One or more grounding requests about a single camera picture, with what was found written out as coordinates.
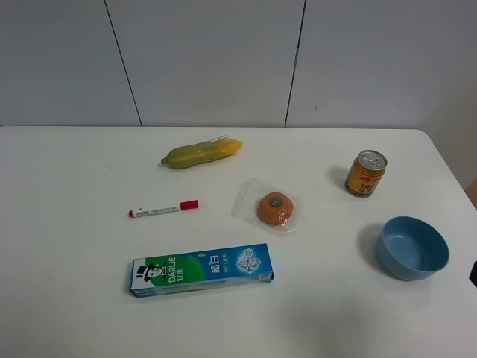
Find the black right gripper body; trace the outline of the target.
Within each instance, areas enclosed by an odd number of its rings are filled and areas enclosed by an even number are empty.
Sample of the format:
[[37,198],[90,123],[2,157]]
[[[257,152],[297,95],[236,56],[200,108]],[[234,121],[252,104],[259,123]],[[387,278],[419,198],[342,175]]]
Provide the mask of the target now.
[[470,272],[469,280],[475,287],[477,287],[477,261],[475,261],[473,264],[473,267]]

